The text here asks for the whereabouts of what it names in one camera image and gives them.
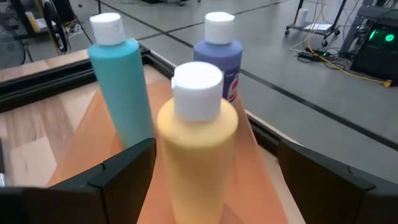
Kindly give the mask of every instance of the wheel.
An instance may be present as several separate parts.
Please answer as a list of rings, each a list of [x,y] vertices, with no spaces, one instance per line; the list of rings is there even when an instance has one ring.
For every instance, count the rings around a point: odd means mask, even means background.
[[[322,47],[326,47],[328,44],[329,44],[329,43],[328,43],[327,40],[323,40],[323,41],[322,41]]]

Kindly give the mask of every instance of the yellow bottle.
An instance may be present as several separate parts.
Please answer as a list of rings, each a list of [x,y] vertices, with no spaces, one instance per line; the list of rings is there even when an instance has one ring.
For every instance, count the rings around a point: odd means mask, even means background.
[[[220,224],[238,115],[221,97],[221,70],[209,63],[177,67],[172,89],[157,128],[175,220]]]

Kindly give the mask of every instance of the concrete floor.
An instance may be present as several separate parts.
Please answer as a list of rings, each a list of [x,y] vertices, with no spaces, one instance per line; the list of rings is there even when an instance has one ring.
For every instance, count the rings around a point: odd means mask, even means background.
[[[96,2],[70,1],[94,39],[88,18],[97,13]],[[302,41],[304,34],[292,30],[284,38],[298,1],[192,0],[185,7],[102,1],[103,12],[122,14],[128,36],[176,64],[192,59],[192,45],[203,38],[201,22],[207,12],[235,14],[236,38],[244,46],[242,68],[246,72],[240,74],[239,88],[246,108],[314,151],[398,183],[398,152],[393,149],[398,141],[398,89],[348,77],[321,63],[298,62],[289,47]],[[339,2],[325,1],[324,18],[331,22]],[[348,0],[338,24],[346,23],[355,3]],[[307,20],[312,20],[316,5],[316,0],[306,1]],[[328,47],[339,47],[342,36],[330,37]],[[319,48],[320,42],[319,36],[311,39],[313,48]],[[90,45],[83,34],[71,38],[70,44],[73,51]],[[56,56],[48,39],[30,40],[29,45],[34,60]]]

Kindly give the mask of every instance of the blue bottle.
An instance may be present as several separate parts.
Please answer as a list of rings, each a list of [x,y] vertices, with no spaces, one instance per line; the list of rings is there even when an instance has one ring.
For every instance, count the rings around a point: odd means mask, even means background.
[[[92,16],[90,22],[96,44],[88,55],[121,144],[126,149],[154,138],[138,42],[126,38],[117,13]]]
[[[194,61],[216,65],[224,73],[223,98],[234,104],[238,94],[238,74],[242,45],[233,40],[234,16],[211,12],[205,16],[205,39],[193,48]]]

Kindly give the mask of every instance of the purple bottle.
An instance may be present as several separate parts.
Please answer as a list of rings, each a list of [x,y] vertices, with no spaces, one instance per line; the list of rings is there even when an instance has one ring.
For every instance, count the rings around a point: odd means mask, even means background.
[[[211,12],[205,16],[205,39],[195,44],[194,61],[216,65],[224,73],[223,98],[234,104],[238,94],[238,73],[242,61],[242,45],[233,40],[235,16]]]

